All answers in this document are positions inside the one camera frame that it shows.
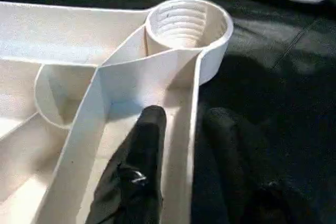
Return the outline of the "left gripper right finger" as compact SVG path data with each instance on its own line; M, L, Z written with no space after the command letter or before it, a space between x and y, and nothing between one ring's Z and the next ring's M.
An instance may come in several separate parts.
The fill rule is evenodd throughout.
M317 223L318 213L271 160L261 130L226 108L206 110L192 223Z

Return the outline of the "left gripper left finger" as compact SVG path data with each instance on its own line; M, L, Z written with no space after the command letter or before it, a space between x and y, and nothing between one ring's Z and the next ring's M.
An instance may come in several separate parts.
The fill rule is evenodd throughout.
M144 108L108 161L86 223L159 223L165 131L165 110Z

